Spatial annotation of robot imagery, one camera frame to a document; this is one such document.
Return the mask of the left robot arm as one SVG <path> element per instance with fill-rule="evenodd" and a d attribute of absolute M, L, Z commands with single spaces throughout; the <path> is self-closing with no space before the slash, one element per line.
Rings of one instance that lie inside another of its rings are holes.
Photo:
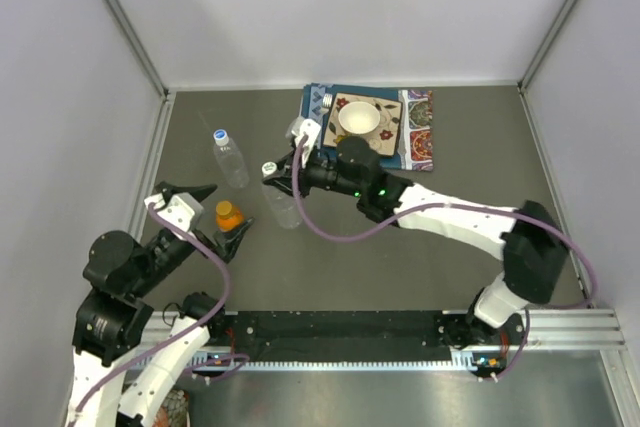
<path fill-rule="evenodd" d="M 194 356 L 207 344 L 223 351 L 212 364 L 232 373 L 248 356 L 234 350 L 225 312 L 231 290 L 227 268 L 254 220 L 228 201 L 216 206 L 217 229 L 207 237 L 198 228 L 203 201 L 214 184 L 179 187 L 157 184 L 144 206 L 160 230 L 146 244 L 129 233 L 109 231 L 89 249 L 83 270 L 91 290 L 76 312 L 72 339 L 73 383 L 67 407 L 69 426 L 151 426 L 178 379 L 199 370 Z M 223 294 L 189 294 L 177 306 L 167 337 L 146 351 L 143 332 L 154 310 L 144 298 L 199 253 L 219 268 Z"/>

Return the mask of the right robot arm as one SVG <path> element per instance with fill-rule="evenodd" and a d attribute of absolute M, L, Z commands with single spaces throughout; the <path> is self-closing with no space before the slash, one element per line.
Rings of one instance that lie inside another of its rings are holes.
<path fill-rule="evenodd" d="M 302 143 L 262 167 L 262 183 L 292 198 L 311 189 L 350 195 L 369 220 L 441 235 L 478 248 L 502 265 L 496 279 L 480 290 L 465 317 L 440 328 L 444 341 L 462 349 L 487 343 L 505 323 L 529 305 L 547 305 L 569 250 L 544 206 L 534 201 L 520 208 L 487 207 L 429 190 L 385 171 L 380 157 L 359 137 L 341 141 L 334 157 Z"/>

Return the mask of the small white bottle cap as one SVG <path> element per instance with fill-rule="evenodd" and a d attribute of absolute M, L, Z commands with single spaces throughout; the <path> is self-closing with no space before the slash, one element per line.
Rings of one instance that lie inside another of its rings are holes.
<path fill-rule="evenodd" d="M 262 174 L 264 177 L 274 174 L 277 171 L 275 162 L 269 161 L 262 165 Z"/>

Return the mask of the blue white bottle cap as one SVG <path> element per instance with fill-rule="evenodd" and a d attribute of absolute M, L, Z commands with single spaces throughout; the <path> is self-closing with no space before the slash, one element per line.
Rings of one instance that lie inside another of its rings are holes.
<path fill-rule="evenodd" d="M 229 142 L 229 136 L 224 129 L 218 129 L 213 134 L 214 141 L 219 146 L 227 145 Z"/>

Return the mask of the clear plastic bottle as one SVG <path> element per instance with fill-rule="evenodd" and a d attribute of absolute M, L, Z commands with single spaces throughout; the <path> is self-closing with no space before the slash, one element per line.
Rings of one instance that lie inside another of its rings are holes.
<path fill-rule="evenodd" d="M 231 187 L 243 189 L 248 186 L 249 174 L 244 157 L 230 136 L 228 144 L 224 146 L 219 146 L 214 141 L 214 156 L 221 172 Z"/>
<path fill-rule="evenodd" d="M 285 229 L 299 227 L 302 219 L 294 199 L 273 186 L 263 185 L 262 189 L 276 222 Z"/>

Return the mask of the orange bottle cap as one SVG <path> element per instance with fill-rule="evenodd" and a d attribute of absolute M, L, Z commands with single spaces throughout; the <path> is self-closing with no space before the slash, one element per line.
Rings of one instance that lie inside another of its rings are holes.
<path fill-rule="evenodd" d="M 220 217 L 232 216 L 234 212 L 234 205 L 227 200 L 220 201 L 216 204 L 216 215 Z"/>

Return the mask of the orange juice bottle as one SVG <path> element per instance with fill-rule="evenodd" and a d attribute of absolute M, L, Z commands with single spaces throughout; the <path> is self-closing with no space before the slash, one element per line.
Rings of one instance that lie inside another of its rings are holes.
<path fill-rule="evenodd" d="M 234 205 L 233 215 L 226 218 L 217 216 L 216 207 L 215 207 L 216 224 L 219 230 L 222 232 L 230 232 L 236 227 L 239 227 L 245 221 L 245 217 L 242 214 L 242 212 L 239 210 L 239 208 L 235 204 L 233 205 Z"/>

